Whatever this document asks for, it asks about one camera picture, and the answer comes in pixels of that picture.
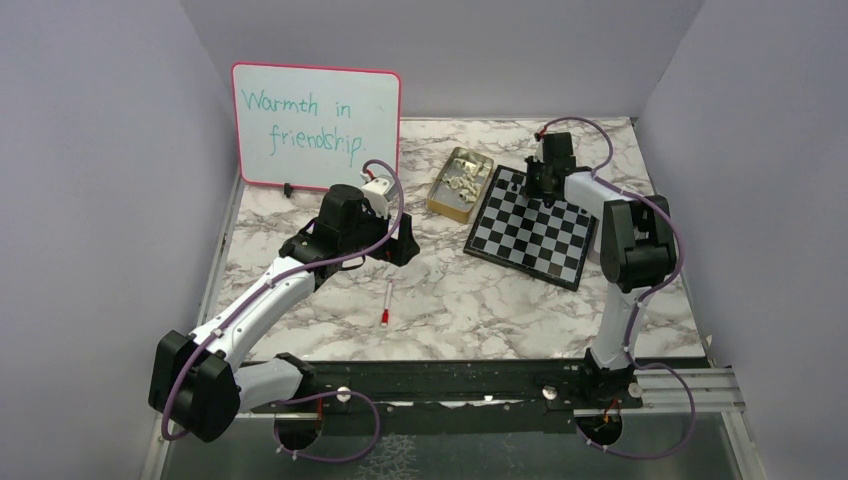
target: gray wall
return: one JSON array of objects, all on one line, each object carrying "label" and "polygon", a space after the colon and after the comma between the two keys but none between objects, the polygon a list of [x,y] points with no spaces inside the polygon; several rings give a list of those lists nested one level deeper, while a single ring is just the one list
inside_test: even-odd
[{"label": "gray wall", "polygon": [[137,478],[235,175],[175,0],[0,6],[0,478]]},{"label": "gray wall", "polygon": [[703,0],[181,0],[236,61],[395,70],[407,116],[638,115]]},{"label": "gray wall", "polygon": [[637,132],[770,478],[845,478],[848,3],[767,3],[707,0]]}]

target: metal tray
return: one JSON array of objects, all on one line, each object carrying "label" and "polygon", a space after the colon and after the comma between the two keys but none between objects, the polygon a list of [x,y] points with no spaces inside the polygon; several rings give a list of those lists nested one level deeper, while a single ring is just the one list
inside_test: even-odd
[{"label": "metal tray", "polygon": [[[483,187],[492,175],[494,166],[495,161],[485,155],[463,147],[454,148],[430,187],[427,208],[459,223],[468,223],[474,206],[485,195]],[[472,185],[480,192],[473,202],[460,198],[460,191],[448,185],[451,178],[465,175],[471,176]]]}]

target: whiteboard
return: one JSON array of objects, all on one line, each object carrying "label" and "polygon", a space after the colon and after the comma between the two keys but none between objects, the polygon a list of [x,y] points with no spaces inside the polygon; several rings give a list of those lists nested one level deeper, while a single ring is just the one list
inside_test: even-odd
[{"label": "whiteboard", "polygon": [[397,166],[397,74],[236,63],[232,80],[246,182],[323,189],[360,185],[372,158]]}]

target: cable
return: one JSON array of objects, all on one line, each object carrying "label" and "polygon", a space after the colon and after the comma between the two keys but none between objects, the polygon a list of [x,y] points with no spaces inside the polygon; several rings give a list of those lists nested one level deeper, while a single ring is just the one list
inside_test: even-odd
[{"label": "cable", "polygon": [[541,136],[544,135],[544,133],[548,130],[548,127],[550,127],[553,124],[568,121],[568,120],[574,120],[574,121],[577,121],[577,122],[582,122],[582,123],[591,125],[592,127],[595,128],[595,130],[600,132],[600,134],[604,137],[604,140],[606,140],[606,142],[607,142],[607,146],[609,147],[609,154],[607,155],[606,160],[604,160],[603,162],[601,162],[600,165],[598,165],[598,166],[596,166],[595,168],[592,169],[592,179],[594,181],[598,182],[599,184],[603,185],[604,187],[609,188],[613,192],[616,192],[616,193],[618,193],[622,196],[625,196],[627,198],[637,200],[639,202],[642,202],[644,205],[647,205],[651,210],[654,211],[654,213],[656,215],[658,215],[660,218],[662,218],[663,221],[665,221],[669,225],[669,227],[671,228],[671,233],[674,236],[675,241],[677,242],[677,263],[674,266],[674,270],[671,272],[671,275],[669,275],[665,280],[663,280],[659,284],[655,285],[654,287],[650,288],[648,291],[646,291],[642,295],[639,295],[639,297],[636,299],[636,305],[633,307],[633,310],[630,312],[630,317],[627,319],[627,328],[625,329],[624,342],[622,343],[622,348],[624,349],[624,355],[627,357],[627,360],[637,370],[663,369],[663,370],[668,371],[668,373],[670,373],[672,376],[674,376],[674,378],[676,378],[677,381],[680,382],[680,384],[683,386],[683,390],[686,391],[686,396],[689,397],[689,411],[690,411],[689,427],[686,430],[686,434],[683,436],[683,438],[677,443],[677,445],[669,448],[668,450],[665,450],[664,452],[660,452],[660,453],[656,453],[656,454],[638,454],[638,453],[623,452],[621,450],[609,448],[606,445],[600,445],[600,444],[592,441],[591,439],[589,439],[589,437],[586,436],[586,434],[583,432],[583,430],[580,429],[580,427],[577,427],[577,433],[580,434],[580,436],[583,437],[584,440],[586,440],[587,445],[589,445],[593,448],[596,448],[596,449],[598,449],[598,450],[600,450],[604,453],[609,453],[609,454],[617,456],[617,457],[629,458],[629,459],[633,459],[633,460],[656,460],[656,459],[660,459],[660,458],[665,458],[665,457],[674,455],[675,453],[680,451],[683,447],[688,445],[689,441],[692,439],[692,435],[695,433],[695,424],[698,420],[698,414],[697,414],[696,409],[695,409],[695,397],[692,395],[692,389],[689,388],[689,384],[686,383],[686,381],[683,379],[683,377],[680,376],[679,373],[674,371],[674,369],[669,367],[668,365],[666,365],[664,363],[659,363],[659,362],[650,363],[648,365],[640,365],[639,363],[637,363],[636,359],[630,353],[631,350],[632,350],[631,345],[630,345],[630,337],[633,333],[633,329],[636,326],[636,318],[639,315],[639,310],[641,310],[641,308],[642,308],[641,306],[643,305],[643,302],[645,301],[645,299],[650,297],[651,295],[653,295],[654,293],[656,293],[660,289],[668,286],[671,282],[674,281],[675,278],[677,278],[680,275],[680,272],[683,269],[683,259],[685,258],[685,255],[686,255],[685,249],[683,247],[683,239],[681,238],[680,232],[677,230],[677,227],[674,226],[674,223],[671,221],[671,218],[668,216],[668,214],[666,214],[665,211],[663,211],[663,209],[658,207],[654,202],[648,200],[643,195],[640,195],[640,194],[635,193],[635,192],[629,192],[627,190],[624,190],[622,188],[619,188],[619,187],[613,185],[612,183],[608,182],[607,180],[604,180],[603,178],[598,177],[598,171],[600,169],[606,167],[612,161],[613,152],[614,152],[613,146],[612,146],[612,139],[610,138],[610,136],[606,132],[606,130],[604,130],[604,128],[601,127],[599,124],[593,122],[592,120],[589,120],[587,118],[582,118],[582,117],[560,117],[560,118],[556,118],[556,119],[551,120],[548,123],[544,124],[542,126],[542,128],[538,132],[536,132],[535,137],[537,139],[541,138]]},{"label": "cable", "polygon": [[361,398],[362,400],[365,401],[365,403],[368,404],[369,407],[371,407],[371,411],[374,412],[374,435],[371,436],[371,440],[368,442],[368,445],[366,445],[365,448],[354,453],[353,455],[348,455],[346,457],[336,457],[336,458],[334,458],[334,457],[321,457],[321,456],[318,456],[318,455],[311,455],[309,453],[300,453],[299,450],[289,450],[288,448],[286,448],[283,445],[283,443],[280,441],[280,435],[279,435],[279,431],[277,429],[277,426],[274,425],[274,440],[277,442],[277,445],[279,446],[279,449],[277,450],[277,452],[278,453],[281,452],[281,451],[286,452],[286,453],[292,455],[292,458],[295,458],[295,459],[300,457],[300,458],[305,458],[307,460],[315,460],[316,462],[324,462],[324,463],[346,463],[346,462],[351,462],[353,460],[360,459],[360,458],[364,457],[365,455],[367,455],[368,452],[370,452],[374,448],[374,446],[377,445],[377,441],[380,439],[380,412],[379,412],[379,410],[377,410],[377,405],[375,405],[374,402],[370,398],[368,398],[367,396],[365,396],[365,395],[363,395],[359,392],[354,392],[352,390],[339,390],[339,391],[333,391],[333,392],[317,393],[315,395],[310,395],[308,397],[295,398],[295,399],[292,399],[292,400],[284,400],[284,401],[279,402],[279,403],[281,403],[283,405],[297,405],[299,403],[311,402],[312,400],[318,400],[318,399],[327,398],[327,397],[334,397],[336,395],[352,395],[354,397]]},{"label": "cable", "polygon": [[[233,310],[233,312],[226,319],[224,319],[223,322],[221,322],[221,325],[218,327],[217,330],[224,332],[251,303],[253,303],[257,298],[259,298],[260,295],[265,293],[267,290],[276,287],[277,283],[279,283],[280,280],[283,280],[284,278],[287,278],[296,273],[305,272],[307,270],[313,270],[319,267],[325,267],[327,265],[332,265],[335,263],[344,263],[348,260],[353,260],[357,257],[368,255],[369,253],[380,248],[381,246],[383,246],[384,243],[389,241],[389,239],[392,237],[392,235],[394,235],[395,231],[397,231],[398,227],[400,226],[400,219],[403,216],[403,187],[400,184],[400,178],[398,178],[397,172],[395,172],[392,167],[389,166],[389,164],[381,160],[368,160],[362,166],[362,170],[367,172],[368,166],[374,164],[386,169],[389,174],[391,174],[392,179],[395,181],[395,185],[397,185],[398,188],[398,215],[395,218],[395,221],[392,223],[392,226],[389,227],[389,231],[386,232],[386,235],[384,235],[383,238],[378,240],[377,243],[371,245],[368,248],[365,248],[362,251],[351,253],[350,255],[345,255],[343,257],[330,258],[327,260],[321,260],[306,265],[300,265],[298,267],[286,270],[285,272],[275,276],[270,280],[270,282],[263,283],[259,288],[256,289],[256,291],[254,291],[249,297],[247,297],[244,302],[239,304],[239,306],[236,307],[235,310]],[[168,431],[168,423],[171,420],[171,412],[174,409],[174,402],[177,399],[177,394],[180,391],[180,387],[182,386],[183,381],[185,381],[185,377],[188,375],[189,370],[191,370],[192,365],[194,365],[194,362],[197,360],[200,354],[203,353],[203,351],[206,350],[206,348],[212,342],[214,342],[216,338],[217,337],[215,336],[214,332],[210,333],[209,336],[206,337],[206,339],[203,340],[203,342],[201,342],[200,345],[197,346],[194,352],[192,352],[192,354],[188,357],[188,360],[186,360],[185,364],[183,365],[183,368],[180,369],[180,372],[177,374],[177,378],[174,381],[174,385],[171,387],[170,393],[168,393],[168,399],[165,401],[165,408],[162,409],[161,432],[162,438],[164,438],[165,440],[178,440],[188,433],[188,430],[182,430],[173,434]]]}]

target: table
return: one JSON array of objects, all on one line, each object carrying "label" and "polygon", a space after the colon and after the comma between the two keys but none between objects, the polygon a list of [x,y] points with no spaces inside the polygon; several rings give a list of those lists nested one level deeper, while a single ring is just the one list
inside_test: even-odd
[{"label": "table", "polygon": [[[627,118],[599,121],[616,154],[603,176],[653,193]],[[524,170],[543,120],[410,119],[401,122],[400,178],[421,253],[403,268],[368,259],[340,272],[289,311],[256,344],[249,360],[291,352],[305,360],[471,360],[582,357],[600,325],[606,280],[587,262],[577,292],[462,252],[470,225],[426,208],[426,195],[457,146]],[[580,165],[607,155],[589,126],[572,133]],[[221,312],[267,268],[283,242],[317,215],[320,193],[246,186],[230,239],[216,311]],[[388,279],[394,279],[392,318],[380,326]],[[636,345],[637,356],[703,356],[683,283],[657,293]]]}]

